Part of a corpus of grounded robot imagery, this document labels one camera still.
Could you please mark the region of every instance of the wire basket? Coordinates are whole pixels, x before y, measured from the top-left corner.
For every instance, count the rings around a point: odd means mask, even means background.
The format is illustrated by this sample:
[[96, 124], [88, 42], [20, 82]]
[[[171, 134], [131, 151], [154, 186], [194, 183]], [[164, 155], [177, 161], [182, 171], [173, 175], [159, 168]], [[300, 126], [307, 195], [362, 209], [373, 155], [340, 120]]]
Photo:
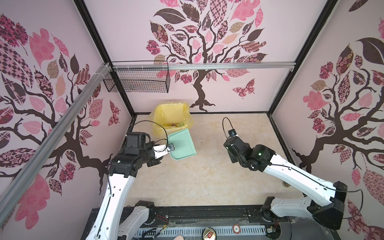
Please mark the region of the wire basket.
[[108, 92], [118, 92], [121, 85], [124, 92], [168, 93], [170, 76], [166, 61], [151, 60], [155, 63], [152, 65], [135, 64], [148, 61], [127, 62], [133, 65], [117, 65], [105, 76]]

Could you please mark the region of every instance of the pink leaf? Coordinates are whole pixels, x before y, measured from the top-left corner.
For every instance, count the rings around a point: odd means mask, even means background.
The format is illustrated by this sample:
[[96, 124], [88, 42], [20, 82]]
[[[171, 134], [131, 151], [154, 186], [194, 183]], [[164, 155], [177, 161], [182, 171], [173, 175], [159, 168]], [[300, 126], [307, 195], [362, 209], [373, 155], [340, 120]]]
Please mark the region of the pink leaf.
[[255, 19], [255, 26], [256, 26], [256, 28], [262, 23], [263, 16], [264, 16], [263, 10], [260, 7], [259, 10], [257, 10], [257, 13], [256, 13], [256, 19]]
[[33, 33], [33, 36], [29, 36], [29, 45], [33, 56], [41, 68], [41, 63], [44, 60], [53, 59], [51, 53], [55, 50], [55, 46], [49, 42], [49, 34], [47, 30], [41, 28], [40, 35]]
[[223, 75], [223, 79], [229, 82], [229, 77], [227, 75]]
[[20, 207], [15, 214], [15, 221], [18, 222], [26, 217], [25, 227], [33, 228], [39, 221], [37, 211], [47, 206], [46, 200], [51, 197], [48, 183], [38, 174], [33, 184], [25, 191], [19, 200]]
[[199, 41], [197, 41], [196, 39], [193, 39], [193, 41], [192, 41], [193, 49], [198, 49], [200, 46], [201, 45], [200, 45]]
[[215, 45], [213, 48], [214, 53], [216, 53], [216, 54], [220, 53], [223, 50], [223, 47], [224, 47], [223, 44]]
[[67, 111], [67, 105], [64, 101], [64, 98], [59, 98], [55, 103], [55, 110], [58, 113], [65, 113]]
[[99, 126], [99, 124], [100, 124], [100, 122], [97, 121], [97, 120], [91, 122], [91, 125], [94, 126], [94, 127]]
[[360, 179], [361, 179], [360, 172], [359, 172], [358, 168], [356, 168], [355, 170], [352, 171], [351, 177], [352, 177], [352, 180], [357, 187], [360, 184]]
[[38, 121], [29, 121], [23, 123], [23, 127], [25, 128], [25, 130], [32, 134], [38, 134], [41, 130], [41, 123]]
[[31, 101], [31, 105], [36, 111], [44, 110], [45, 103], [41, 99], [35, 98], [35, 97], [29, 97], [29, 101]]
[[360, 113], [348, 113], [344, 115], [342, 118], [346, 120], [347, 122], [355, 121], [361, 116]]
[[362, 107], [369, 107], [372, 104], [372, 94], [367, 93], [359, 99], [359, 105]]
[[201, 59], [201, 53], [198, 53], [195, 57], [195, 60], [193, 61], [193, 63], [198, 63]]

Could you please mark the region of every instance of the beige floor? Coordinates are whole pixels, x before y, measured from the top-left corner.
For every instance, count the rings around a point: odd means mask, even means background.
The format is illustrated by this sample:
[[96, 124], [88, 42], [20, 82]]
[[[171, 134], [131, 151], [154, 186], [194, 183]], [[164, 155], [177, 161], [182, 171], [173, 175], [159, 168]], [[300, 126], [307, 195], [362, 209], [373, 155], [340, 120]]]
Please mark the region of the beige floor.
[[[266, 114], [193, 114], [190, 129], [197, 155], [180, 161], [166, 155], [157, 166], [143, 166], [129, 191], [125, 204], [138, 200], [153, 201], [157, 206], [248, 205], [263, 204], [267, 196], [300, 198], [294, 187], [260, 171], [252, 172], [239, 163], [231, 163], [223, 147], [223, 117], [228, 117], [239, 137], [251, 147], [263, 144], [285, 156]], [[139, 115], [136, 122], [149, 120]], [[230, 130], [228, 122], [224, 123]], [[133, 131], [147, 132], [152, 125], [137, 124]]]

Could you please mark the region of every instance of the patterned leaf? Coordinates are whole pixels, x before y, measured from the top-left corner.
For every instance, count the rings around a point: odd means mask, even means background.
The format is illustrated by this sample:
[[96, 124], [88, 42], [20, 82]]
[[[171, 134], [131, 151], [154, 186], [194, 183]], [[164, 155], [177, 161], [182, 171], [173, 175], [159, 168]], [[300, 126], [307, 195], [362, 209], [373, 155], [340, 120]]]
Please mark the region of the patterned leaf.
[[211, 18], [209, 17], [209, 12], [207, 12], [207, 15], [203, 19], [203, 23], [201, 24], [201, 30], [205, 31], [211, 26]]
[[23, 105], [25, 102], [25, 91], [23, 87], [17, 83], [12, 82], [11, 80], [8, 80], [7, 78], [4, 78], [3, 74], [1, 74], [1, 76], [9, 96], [18, 104]]
[[346, 148], [346, 146], [344, 145], [337, 145], [334, 149], [333, 149], [333, 152], [332, 153], [341, 153], [344, 148]]
[[339, 95], [339, 100], [340, 104], [345, 102], [349, 96], [349, 91], [350, 91], [350, 83], [349, 83], [349, 78], [347, 74], [344, 79], [341, 81], [339, 88], [338, 88], [338, 95]]
[[7, 107], [0, 109], [0, 124], [6, 124], [13, 118], [13, 108]]
[[56, 166], [54, 166], [53, 168], [51, 168], [51, 170], [49, 170], [45, 179], [47, 179], [49, 177], [53, 177], [56, 173], [57, 173], [57, 168], [56, 168]]
[[96, 119], [100, 116], [101, 110], [103, 109], [103, 98], [95, 99], [89, 107], [89, 117]]
[[65, 156], [68, 158], [69, 161], [76, 162], [76, 155], [75, 155], [74, 151], [72, 151], [72, 150], [66, 151]]
[[372, 70], [372, 72], [373, 72], [373, 76], [372, 76], [373, 82], [376, 85], [380, 85], [380, 86], [384, 85], [384, 73], [374, 71], [374, 70]]
[[220, 25], [220, 28], [217, 31], [217, 40], [224, 38], [224, 36], [227, 33], [227, 30], [228, 30], [228, 22], [223, 21]]
[[372, 197], [384, 205], [384, 177], [367, 169], [362, 180]]
[[324, 80], [317, 80], [315, 83], [311, 85], [311, 87], [315, 91], [321, 91], [326, 87], [326, 83]]
[[358, 73], [356, 71], [353, 71], [353, 82], [357, 85], [364, 85], [367, 83], [365, 77], [361, 73]]
[[253, 24], [253, 21], [251, 23], [246, 24], [243, 27], [243, 36], [245, 36], [249, 32], [249, 30], [251, 30], [252, 24]]
[[17, 148], [0, 154], [0, 167], [17, 167], [31, 158], [35, 150], [30, 148]]
[[342, 118], [347, 122], [355, 121], [361, 116], [360, 113], [348, 113], [344, 115]]
[[313, 113], [311, 113], [311, 115], [308, 118], [316, 118], [317, 115], [319, 115], [320, 113], [321, 113], [320, 110], [316, 110]]
[[153, 16], [156, 15], [164, 18], [165, 21], [171, 24], [178, 24], [185, 21], [185, 17], [179, 11], [172, 8], [161, 9]]
[[237, 78], [243, 76], [244, 74], [249, 73], [247, 69], [228, 69], [227, 74], [230, 77]]
[[350, 148], [345, 149], [344, 151], [341, 152], [340, 154], [340, 164], [348, 160], [352, 155], [352, 151]]
[[35, 78], [43, 94], [52, 100], [53, 87], [49, 82], [48, 78], [46, 78], [46, 76], [44, 76], [41, 72], [37, 71], [36, 69], [35, 69]]
[[52, 189], [52, 191], [60, 193], [60, 195], [62, 195], [61, 183], [58, 180], [54, 180], [51, 178], [49, 180], [49, 188]]
[[362, 127], [357, 132], [357, 137], [365, 137], [368, 134], [370, 134], [373, 130], [375, 130], [376, 127]]
[[11, 134], [9, 131], [0, 132], [0, 149], [5, 147], [11, 140]]
[[372, 104], [372, 99], [372, 94], [369, 92], [359, 99], [359, 105], [367, 108]]
[[57, 78], [57, 76], [59, 75], [59, 66], [57, 65], [56, 60], [48, 64], [47, 73], [49, 75], [49, 78]]
[[358, 40], [362, 43], [362, 54], [364, 58], [371, 62], [384, 65], [384, 43], [376, 38], [362, 38]]

